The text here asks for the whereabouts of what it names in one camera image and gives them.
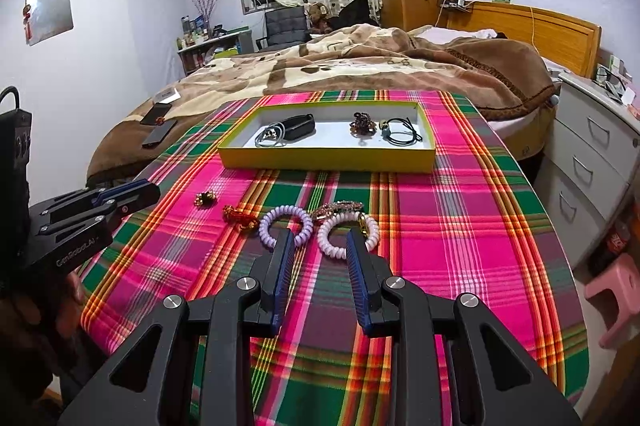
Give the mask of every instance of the white drawer cabinet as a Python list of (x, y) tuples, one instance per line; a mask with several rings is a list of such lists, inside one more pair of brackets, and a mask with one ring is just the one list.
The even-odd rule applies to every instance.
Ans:
[(632, 176), (640, 154), (639, 136), (616, 117), (607, 105), (564, 84), (556, 119), (602, 155), (622, 178)]
[(545, 155), (584, 193), (607, 220), (625, 194), (627, 184), (593, 148), (555, 120)]
[(554, 225), (569, 265), (574, 268), (584, 251), (597, 241), (605, 221), (569, 177), (548, 158), (543, 159), (534, 188)]

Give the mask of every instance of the white pillow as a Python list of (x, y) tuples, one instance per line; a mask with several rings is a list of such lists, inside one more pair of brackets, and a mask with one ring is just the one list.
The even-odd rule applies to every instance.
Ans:
[(482, 29), (477, 32), (466, 32), (454, 31), (452, 29), (443, 29), (441, 27), (430, 27), (415, 36), (418, 38), (424, 38), (431, 43), (442, 45), (463, 36), (469, 38), (482, 38), (483, 40), (487, 40), (489, 38), (495, 38), (497, 35), (498, 33), (493, 29)]

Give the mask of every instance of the pink plastic stool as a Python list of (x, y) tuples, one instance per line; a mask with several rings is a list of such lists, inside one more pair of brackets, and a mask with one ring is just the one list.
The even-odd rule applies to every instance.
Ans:
[(636, 314), (640, 313), (640, 273), (628, 254), (621, 254), (605, 272), (594, 278), (584, 288), (584, 297), (593, 298), (606, 289), (610, 289), (616, 297), (618, 318), (600, 338), (601, 348), (611, 348), (611, 345), (616, 342), (618, 333)]

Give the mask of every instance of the plaid tablecloth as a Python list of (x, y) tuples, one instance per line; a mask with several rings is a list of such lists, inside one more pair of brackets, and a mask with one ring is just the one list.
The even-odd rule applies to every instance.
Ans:
[[(433, 173), (225, 170), (216, 153), (225, 132), (259, 106), (354, 99), (420, 102), (436, 138)], [(132, 215), (82, 273), (90, 292), (82, 326), (108, 352), (164, 296), (215, 294), (266, 253), (256, 236), (245, 238), (223, 222), (225, 204), (262, 216), (281, 204), (312, 210), (359, 200), (380, 224), (376, 252), (393, 273), (447, 298), (478, 294), (572, 402), (585, 385), (586, 329), (562, 247), (517, 163), (465, 98), (343, 91), (235, 101), (187, 132), (141, 177), (159, 184), (160, 202)], [(197, 209), (194, 196), (207, 189), (219, 201)], [(340, 239), (332, 238), (336, 245)], [(385, 424), (390, 340), (369, 340), (357, 326), (346, 263), (322, 255), (312, 237), (296, 253), (291, 287), (279, 337), (252, 343), (256, 424)]]

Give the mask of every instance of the wooden headboard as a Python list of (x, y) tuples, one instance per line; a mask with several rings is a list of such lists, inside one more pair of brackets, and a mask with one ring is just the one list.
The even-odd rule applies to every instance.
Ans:
[[(533, 8), (535, 44), (545, 58), (583, 76), (595, 74), (601, 28), (588, 21)], [(494, 29), (511, 40), (531, 43), (534, 23), (531, 8), (491, 2), (475, 2), (471, 13), (449, 13), (447, 28), (475, 32)]]

